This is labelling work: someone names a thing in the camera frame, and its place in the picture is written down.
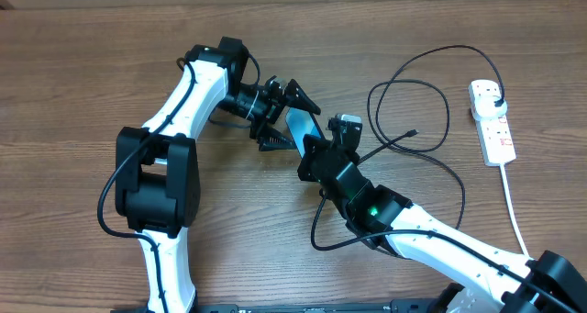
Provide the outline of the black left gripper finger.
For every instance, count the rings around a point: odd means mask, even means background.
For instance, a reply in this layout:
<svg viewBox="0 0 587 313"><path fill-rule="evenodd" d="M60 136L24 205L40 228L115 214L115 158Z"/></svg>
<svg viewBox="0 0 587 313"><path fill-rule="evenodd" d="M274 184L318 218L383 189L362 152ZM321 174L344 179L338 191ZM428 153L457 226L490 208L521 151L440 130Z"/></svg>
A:
<svg viewBox="0 0 587 313"><path fill-rule="evenodd" d="M315 115L321 114L320 107L308 97L295 79L291 79L286 85L283 95L287 106L307 111Z"/></svg>
<svg viewBox="0 0 587 313"><path fill-rule="evenodd" d="M284 136L279 130L264 127L257 134L259 151L296 150L293 140Z"/></svg>

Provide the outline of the smartphone with teal screen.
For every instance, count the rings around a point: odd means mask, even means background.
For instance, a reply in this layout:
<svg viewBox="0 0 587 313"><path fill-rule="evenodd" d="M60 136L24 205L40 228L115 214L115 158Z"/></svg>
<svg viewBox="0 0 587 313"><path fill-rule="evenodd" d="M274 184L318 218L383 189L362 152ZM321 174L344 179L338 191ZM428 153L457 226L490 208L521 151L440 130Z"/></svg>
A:
<svg viewBox="0 0 587 313"><path fill-rule="evenodd" d="M285 122L301 158L305 155L304 137L306 135L320 139L325 137L317 124L315 116L308 111L290 107L286 114Z"/></svg>

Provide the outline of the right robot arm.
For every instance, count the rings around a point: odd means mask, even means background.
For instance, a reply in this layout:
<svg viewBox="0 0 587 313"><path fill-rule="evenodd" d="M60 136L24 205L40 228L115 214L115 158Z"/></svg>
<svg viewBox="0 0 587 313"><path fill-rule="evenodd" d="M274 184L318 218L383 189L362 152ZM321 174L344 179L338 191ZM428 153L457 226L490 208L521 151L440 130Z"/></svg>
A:
<svg viewBox="0 0 587 313"><path fill-rule="evenodd" d="M286 124L302 157L301 180L321 184L354 241L422 263L453 280L434 305L440 312L583 312L586 281L555 252L538 259L495 248L452 228L421 206L364 177L356 140L359 118L334 118L327 140L309 114Z"/></svg>

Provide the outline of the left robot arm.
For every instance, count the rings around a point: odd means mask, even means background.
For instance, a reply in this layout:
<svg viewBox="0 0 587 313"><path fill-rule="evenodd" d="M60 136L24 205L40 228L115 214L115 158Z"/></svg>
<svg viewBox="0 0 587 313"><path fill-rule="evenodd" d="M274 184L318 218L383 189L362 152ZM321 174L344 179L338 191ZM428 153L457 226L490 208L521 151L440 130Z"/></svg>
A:
<svg viewBox="0 0 587 313"><path fill-rule="evenodd" d="M214 111L247 120L261 151L294 149L294 141L273 128L285 108L321 112L295 80L243 83L253 59L239 39L193 46L178 59L182 78L160 111L116 138L116 169L107 185L127 220L127 236L143 250L150 285L145 312L191 312L197 305L187 235L201 197L196 141Z"/></svg>

